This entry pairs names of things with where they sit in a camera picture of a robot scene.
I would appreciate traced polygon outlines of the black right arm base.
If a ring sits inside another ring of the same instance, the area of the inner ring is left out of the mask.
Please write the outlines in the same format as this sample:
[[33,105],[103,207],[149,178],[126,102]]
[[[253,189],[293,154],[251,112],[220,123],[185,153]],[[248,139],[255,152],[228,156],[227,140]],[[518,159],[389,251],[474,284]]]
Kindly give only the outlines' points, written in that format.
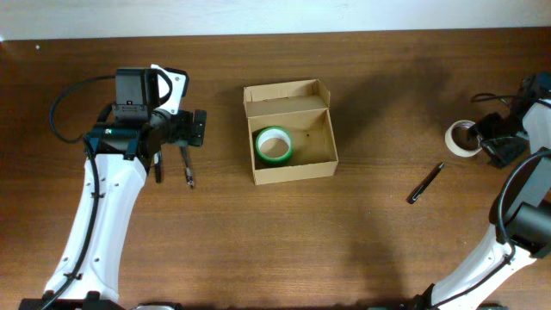
[[[416,296],[413,300],[407,303],[400,303],[392,306],[369,306],[362,307],[365,310],[436,310],[436,307],[432,307],[424,297]],[[499,304],[483,304],[476,308],[476,310],[509,310],[506,306]]]

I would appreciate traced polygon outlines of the green tape roll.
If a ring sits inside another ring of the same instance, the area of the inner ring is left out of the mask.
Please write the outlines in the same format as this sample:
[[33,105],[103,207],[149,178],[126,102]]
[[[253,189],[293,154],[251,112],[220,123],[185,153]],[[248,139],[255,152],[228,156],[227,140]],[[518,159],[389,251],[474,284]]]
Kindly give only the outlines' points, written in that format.
[[281,167],[286,165],[293,155],[293,139],[283,127],[266,127],[257,135],[255,150],[264,165]]

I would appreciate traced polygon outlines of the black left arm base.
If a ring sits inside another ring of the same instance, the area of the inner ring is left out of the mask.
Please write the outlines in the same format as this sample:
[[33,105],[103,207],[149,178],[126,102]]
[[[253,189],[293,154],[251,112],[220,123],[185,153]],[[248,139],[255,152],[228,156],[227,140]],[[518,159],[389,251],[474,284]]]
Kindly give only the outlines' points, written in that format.
[[[40,310],[53,297],[53,294],[44,293],[41,298],[24,298],[18,307],[19,310]],[[90,291],[83,299],[57,299],[49,309],[52,310],[125,310],[111,300],[101,298],[99,292]]]

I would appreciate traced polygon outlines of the black pen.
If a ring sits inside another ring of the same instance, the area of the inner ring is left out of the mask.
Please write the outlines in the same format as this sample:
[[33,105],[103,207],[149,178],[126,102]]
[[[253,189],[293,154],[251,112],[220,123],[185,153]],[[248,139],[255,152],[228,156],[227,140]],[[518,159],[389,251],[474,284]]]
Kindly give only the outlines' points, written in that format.
[[406,201],[409,204],[414,204],[418,198],[424,193],[436,176],[441,172],[445,166],[444,162],[437,164],[432,171],[425,177],[425,179],[409,194]]

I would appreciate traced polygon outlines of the white masking tape roll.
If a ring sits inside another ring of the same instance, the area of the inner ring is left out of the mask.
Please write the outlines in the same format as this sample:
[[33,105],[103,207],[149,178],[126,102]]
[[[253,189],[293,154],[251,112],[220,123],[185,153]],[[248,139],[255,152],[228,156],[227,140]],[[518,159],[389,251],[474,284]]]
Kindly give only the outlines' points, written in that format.
[[465,148],[460,147],[453,139],[452,133],[453,130],[456,128],[461,129],[469,129],[475,124],[474,121],[469,120],[460,120],[453,123],[444,134],[444,141],[448,149],[454,153],[454,155],[462,157],[462,158],[471,158],[475,155],[477,155],[481,150],[482,147],[480,145],[477,145],[477,148],[474,150],[468,150]]

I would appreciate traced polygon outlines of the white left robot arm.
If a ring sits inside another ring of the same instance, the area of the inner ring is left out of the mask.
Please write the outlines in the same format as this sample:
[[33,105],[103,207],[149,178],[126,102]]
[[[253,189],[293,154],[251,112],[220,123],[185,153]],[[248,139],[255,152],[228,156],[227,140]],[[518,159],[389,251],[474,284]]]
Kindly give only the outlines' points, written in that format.
[[40,309],[116,309],[121,254],[134,204],[149,174],[162,181],[162,147],[183,158],[204,141],[207,113],[180,107],[186,71],[160,65],[120,68],[116,98],[87,133],[84,185],[61,260],[37,301]]

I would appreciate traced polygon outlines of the brown cardboard box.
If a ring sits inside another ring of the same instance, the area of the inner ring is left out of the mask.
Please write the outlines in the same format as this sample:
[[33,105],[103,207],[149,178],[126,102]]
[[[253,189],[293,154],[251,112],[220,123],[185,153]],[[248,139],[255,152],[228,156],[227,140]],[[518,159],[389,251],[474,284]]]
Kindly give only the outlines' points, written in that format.
[[[330,91],[318,79],[244,88],[244,108],[256,185],[329,177],[338,164],[330,115]],[[281,167],[264,165],[255,150],[257,135],[266,127],[283,127],[294,151]]]

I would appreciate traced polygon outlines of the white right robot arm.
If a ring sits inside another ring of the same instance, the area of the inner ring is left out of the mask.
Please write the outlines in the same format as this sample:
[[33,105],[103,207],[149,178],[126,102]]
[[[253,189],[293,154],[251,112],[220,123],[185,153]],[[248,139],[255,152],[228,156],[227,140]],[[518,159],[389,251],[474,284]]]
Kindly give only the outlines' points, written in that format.
[[494,200],[477,247],[451,274],[416,295],[410,309],[478,309],[510,276],[550,253],[549,73],[527,76],[514,95],[479,93],[471,100],[499,100],[509,113],[454,123],[444,138],[448,149],[464,158],[483,151],[497,168],[526,158]]

